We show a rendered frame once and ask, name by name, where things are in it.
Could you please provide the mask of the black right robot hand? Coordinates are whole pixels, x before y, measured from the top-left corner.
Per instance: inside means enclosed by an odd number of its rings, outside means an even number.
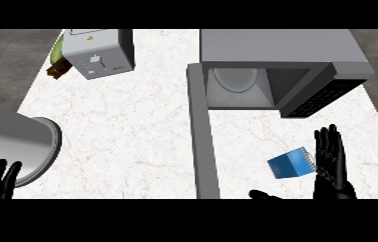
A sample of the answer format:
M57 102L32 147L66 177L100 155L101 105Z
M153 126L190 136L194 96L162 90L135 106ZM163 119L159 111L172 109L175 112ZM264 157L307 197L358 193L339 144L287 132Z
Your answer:
M312 198L321 200L355 199L351 183L346 181L345 152L336 126L314 131L315 179Z

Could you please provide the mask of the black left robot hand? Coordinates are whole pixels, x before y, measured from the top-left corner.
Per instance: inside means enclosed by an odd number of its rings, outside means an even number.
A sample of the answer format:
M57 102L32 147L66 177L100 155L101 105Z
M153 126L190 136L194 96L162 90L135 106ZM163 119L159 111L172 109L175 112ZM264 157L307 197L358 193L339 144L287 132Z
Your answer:
M0 199L13 197L16 176L19 174L22 163L16 161L7 166L7 160L0 159Z

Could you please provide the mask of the blue milk carton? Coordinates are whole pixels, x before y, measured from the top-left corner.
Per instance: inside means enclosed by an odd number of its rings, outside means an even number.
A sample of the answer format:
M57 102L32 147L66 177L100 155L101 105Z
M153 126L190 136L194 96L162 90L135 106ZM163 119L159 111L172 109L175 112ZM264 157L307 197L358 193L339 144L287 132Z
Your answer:
M267 161L275 179L299 177L315 171L314 159L304 147Z

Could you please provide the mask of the grey microwave door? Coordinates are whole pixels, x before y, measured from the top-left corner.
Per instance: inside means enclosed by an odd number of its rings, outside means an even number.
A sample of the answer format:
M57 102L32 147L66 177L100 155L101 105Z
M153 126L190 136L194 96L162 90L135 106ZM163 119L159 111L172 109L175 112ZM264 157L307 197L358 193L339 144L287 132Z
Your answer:
M185 77L196 198L218 199L219 187L200 64L187 65Z

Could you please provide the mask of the grey microwave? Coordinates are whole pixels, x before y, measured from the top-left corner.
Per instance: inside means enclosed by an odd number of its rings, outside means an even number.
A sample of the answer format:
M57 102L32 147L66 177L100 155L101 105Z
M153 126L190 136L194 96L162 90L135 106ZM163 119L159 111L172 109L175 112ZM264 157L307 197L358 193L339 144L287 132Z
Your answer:
M211 110L307 118L374 71L345 29L202 29L199 63Z

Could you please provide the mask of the large silver pot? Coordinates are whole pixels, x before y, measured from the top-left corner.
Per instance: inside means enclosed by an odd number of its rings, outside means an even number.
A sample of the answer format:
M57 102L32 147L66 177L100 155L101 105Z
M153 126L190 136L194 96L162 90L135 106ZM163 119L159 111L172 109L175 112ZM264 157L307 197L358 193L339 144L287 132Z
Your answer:
M22 162L14 187L32 183L50 168L61 146L61 130L44 117L27 118L0 106L0 159Z

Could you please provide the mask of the green plant in brown pot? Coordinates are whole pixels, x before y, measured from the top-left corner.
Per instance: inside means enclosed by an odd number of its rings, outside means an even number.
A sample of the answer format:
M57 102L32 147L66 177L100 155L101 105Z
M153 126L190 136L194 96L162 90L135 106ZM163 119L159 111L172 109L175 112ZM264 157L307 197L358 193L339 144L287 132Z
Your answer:
M54 79L58 79L60 76L72 68L72 64L69 63L61 54L61 43L63 36L58 36L50 52L50 68L47 69L47 75L51 76Z

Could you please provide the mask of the silver toaster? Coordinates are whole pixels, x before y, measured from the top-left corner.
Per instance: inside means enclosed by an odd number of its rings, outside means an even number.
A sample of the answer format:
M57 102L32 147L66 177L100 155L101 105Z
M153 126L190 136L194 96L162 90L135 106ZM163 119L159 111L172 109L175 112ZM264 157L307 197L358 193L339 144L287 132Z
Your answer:
M132 30L66 29L61 55L86 80L132 71Z

